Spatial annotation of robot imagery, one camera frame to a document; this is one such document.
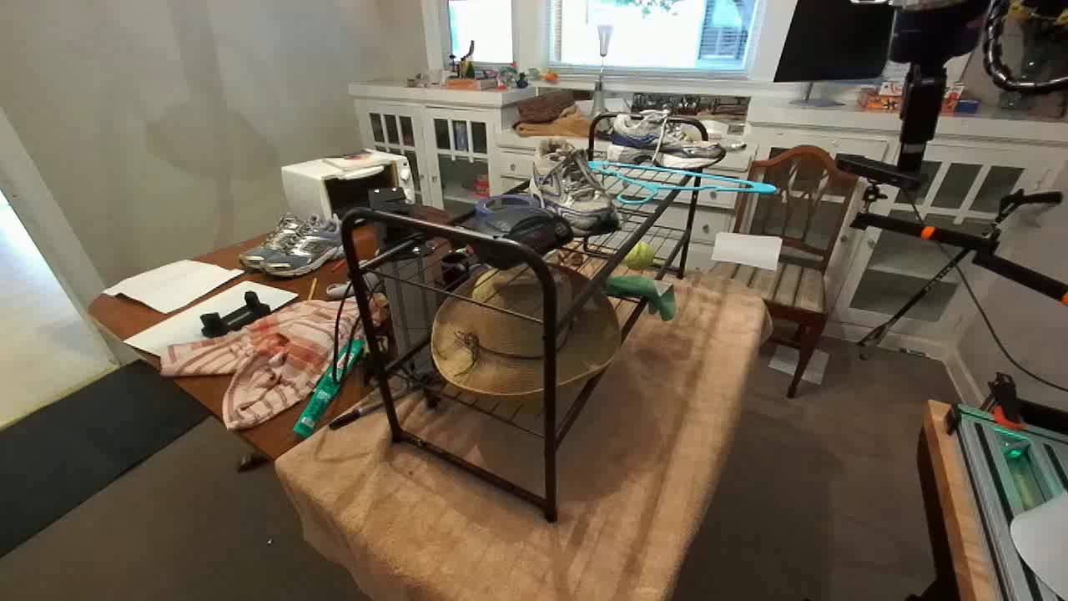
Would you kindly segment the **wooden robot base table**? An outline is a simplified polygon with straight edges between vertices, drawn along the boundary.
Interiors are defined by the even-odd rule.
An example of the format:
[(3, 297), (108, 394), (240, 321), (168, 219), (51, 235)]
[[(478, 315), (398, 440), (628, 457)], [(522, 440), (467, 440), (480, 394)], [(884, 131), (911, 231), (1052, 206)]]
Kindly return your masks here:
[(917, 601), (1002, 601), (971, 475), (949, 417), (949, 401), (928, 401), (922, 411), (917, 478), (933, 578)]

